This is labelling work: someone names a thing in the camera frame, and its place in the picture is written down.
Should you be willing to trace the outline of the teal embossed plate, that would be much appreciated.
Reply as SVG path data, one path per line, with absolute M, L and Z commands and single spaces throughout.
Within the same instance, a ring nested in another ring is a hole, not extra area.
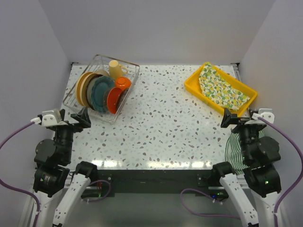
M 104 94 L 108 89 L 115 86 L 114 81 L 110 77 L 99 77 L 91 90 L 91 102 L 95 111 L 104 113 Z

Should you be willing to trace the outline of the orange plate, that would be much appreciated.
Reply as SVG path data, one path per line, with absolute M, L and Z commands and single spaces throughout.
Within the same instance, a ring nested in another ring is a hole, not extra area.
M 122 89 L 119 87 L 114 87 L 109 91 L 107 96 L 107 108 L 110 113 L 115 114 L 117 112 L 117 104 L 122 92 Z

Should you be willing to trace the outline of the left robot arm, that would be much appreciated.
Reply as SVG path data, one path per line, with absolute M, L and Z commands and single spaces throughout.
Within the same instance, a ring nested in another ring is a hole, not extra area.
M 73 136 L 91 127 L 88 109 L 82 108 L 71 115 L 76 120 L 64 119 L 65 110 L 44 111 L 31 122 L 54 131 L 53 139 L 44 139 L 36 146 L 36 171 L 33 196 L 35 199 L 31 225 L 34 227 L 61 227 L 68 220 L 76 202 L 88 185 L 98 181 L 96 165 L 82 161 L 76 166 L 67 195 L 61 201 L 65 182 L 70 170 Z

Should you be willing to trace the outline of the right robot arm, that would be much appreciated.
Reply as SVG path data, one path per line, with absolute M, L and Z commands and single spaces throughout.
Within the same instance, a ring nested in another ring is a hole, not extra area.
M 250 117 L 243 118 L 228 109 L 223 113 L 221 127 L 234 125 L 232 133 L 240 138 L 242 162 L 246 165 L 244 178 L 256 205 L 251 204 L 229 162 L 215 164 L 207 182 L 225 189 L 244 227 L 272 227 L 275 224 L 274 207 L 281 192 L 281 182 L 273 163 L 281 159 L 279 144 L 271 137 L 259 137 L 259 132 L 274 120 L 270 109 L 251 111 Z

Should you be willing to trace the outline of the yellow plate outer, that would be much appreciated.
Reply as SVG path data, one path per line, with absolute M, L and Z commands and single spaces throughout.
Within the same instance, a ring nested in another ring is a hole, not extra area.
M 82 101 L 80 100 L 80 87 L 81 87 L 81 84 L 82 84 L 83 80 L 84 80 L 88 75 L 90 75 L 90 74 L 92 74 L 91 71 L 83 73 L 83 74 L 79 77 L 79 79 L 77 80 L 77 82 L 76 82 L 76 86 L 75 86 L 75 95 L 76 95 L 77 101 L 78 101 L 79 104 L 82 105 L 82 106 L 84 106 L 84 104 L 83 104 Z

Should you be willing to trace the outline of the yellow plate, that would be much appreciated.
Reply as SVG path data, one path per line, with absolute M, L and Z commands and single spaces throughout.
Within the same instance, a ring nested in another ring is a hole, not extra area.
M 87 102 L 87 98 L 86 98 L 86 90 L 87 90 L 87 86 L 89 81 L 95 76 L 97 75 L 96 73 L 92 73 L 90 75 L 88 75 L 82 82 L 81 87 L 80 87 L 80 100 L 82 101 L 82 103 L 84 104 L 85 107 L 89 107 L 88 102 Z
M 75 95 L 76 95 L 77 101 L 78 101 L 79 104 L 82 105 L 82 106 L 84 106 L 84 104 L 83 104 L 82 101 L 80 100 L 80 87 L 81 87 L 81 84 L 82 84 L 83 80 L 84 80 L 88 75 L 90 75 L 90 74 L 92 74 L 91 71 L 83 73 L 83 74 L 79 77 L 79 79 L 77 80 L 77 82 L 76 82 L 76 86 L 75 86 Z

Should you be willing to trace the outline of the yellow plastic tray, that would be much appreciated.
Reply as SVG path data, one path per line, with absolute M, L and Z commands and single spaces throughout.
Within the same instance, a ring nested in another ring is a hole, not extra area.
M 186 81 L 184 83 L 185 88 L 189 93 L 191 93 L 192 95 L 194 95 L 195 97 L 197 97 L 198 99 L 203 101 L 205 104 L 207 104 L 208 106 L 213 108 L 215 111 L 217 111 L 218 113 L 223 115 L 225 108 L 220 107 L 219 105 L 217 105 L 216 103 L 214 103 L 213 101 L 211 101 L 210 99 L 208 99 L 206 96 L 204 96 L 202 94 L 200 84 L 199 84 L 199 75 L 200 75 L 200 72 L 201 72 L 202 68 L 204 67 L 204 65 L 205 65 L 205 63 L 202 66 L 200 66 L 188 79 L 186 79 Z M 238 111 L 229 110 L 231 113 L 237 114 L 237 116 L 242 116 L 244 114 L 244 112 L 248 109 L 250 104 L 256 99 L 256 97 L 258 95 L 257 91 L 248 87 L 247 85 L 240 82 L 236 78 L 232 77 L 228 73 L 224 72 L 220 68 L 218 68 L 216 66 L 214 66 L 214 67 L 219 72 L 219 74 L 228 83 L 230 83 L 235 89 L 241 91 L 242 93 L 244 93 L 248 97 L 250 97 L 250 100 L 247 101 Z

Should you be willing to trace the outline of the green striped cloth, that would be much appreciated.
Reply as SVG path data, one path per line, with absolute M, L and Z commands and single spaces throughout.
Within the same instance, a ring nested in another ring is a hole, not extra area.
M 231 133 L 226 142 L 225 161 L 229 162 L 237 175 L 244 174 L 243 169 L 248 166 L 243 164 L 240 137 L 237 133 Z

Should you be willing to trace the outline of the yellow plate inner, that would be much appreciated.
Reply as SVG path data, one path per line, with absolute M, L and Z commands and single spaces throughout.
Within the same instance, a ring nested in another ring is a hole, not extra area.
M 89 81 L 95 76 L 97 75 L 96 73 L 92 73 L 90 75 L 88 75 L 82 82 L 81 87 L 80 87 L 80 100 L 82 101 L 82 103 L 84 104 L 85 107 L 89 107 L 88 102 L 87 102 L 87 98 L 86 98 L 86 90 L 87 90 L 87 86 Z

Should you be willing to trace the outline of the dark brown beige plate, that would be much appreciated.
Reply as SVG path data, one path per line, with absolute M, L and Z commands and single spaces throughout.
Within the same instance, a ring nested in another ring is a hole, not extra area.
M 92 101 L 91 101 L 91 91 L 92 91 L 92 87 L 94 86 L 95 81 L 99 78 L 102 77 L 103 75 L 101 74 L 97 74 L 95 75 L 88 83 L 87 86 L 87 90 L 86 90 L 86 98 L 87 98 L 87 102 L 88 105 L 91 109 L 93 109 L 93 105 L 92 105 Z

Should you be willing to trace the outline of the lemon print cloth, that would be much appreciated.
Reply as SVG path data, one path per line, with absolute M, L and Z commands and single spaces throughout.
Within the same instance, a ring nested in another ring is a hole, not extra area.
M 209 62 L 200 72 L 199 84 L 202 94 L 222 108 L 238 111 L 250 100 L 250 97 L 228 83 Z

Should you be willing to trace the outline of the beige small plate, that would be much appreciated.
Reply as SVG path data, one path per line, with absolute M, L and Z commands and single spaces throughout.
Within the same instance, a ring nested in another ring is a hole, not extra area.
M 105 70 L 101 70 L 101 69 L 98 69 L 96 71 L 94 71 L 96 74 L 99 74 L 99 75 L 102 75 L 102 76 L 106 76 L 106 77 L 110 77 L 109 73 Z

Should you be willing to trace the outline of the orange ceramic bowl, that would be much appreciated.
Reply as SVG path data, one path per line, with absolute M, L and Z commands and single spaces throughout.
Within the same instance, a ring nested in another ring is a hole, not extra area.
M 127 77 L 118 77 L 115 80 L 115 86 L 120 88 L 122 91 L 128 89 L 131 86 L 131 81 Z

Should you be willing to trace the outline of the yellow ceramic mug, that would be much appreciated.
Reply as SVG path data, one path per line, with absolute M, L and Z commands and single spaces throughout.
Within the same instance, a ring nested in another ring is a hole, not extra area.
M 128 73 L 127 68 L 121 65 L 117 60 L 111 60 L 108 65 L 108 69 L 110 77 L 114 80 L 119 77 L 123 77 Z

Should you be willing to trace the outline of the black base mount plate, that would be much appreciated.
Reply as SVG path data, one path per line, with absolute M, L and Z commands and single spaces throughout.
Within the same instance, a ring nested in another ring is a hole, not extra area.
M 204 192 L 215 199 L 227 199 L 219 183 L 211 183 L 211 170 L 98 170 L 98 180 L 111 184 L 109 197 L 116 193 L 179 194 L 186 188 Z

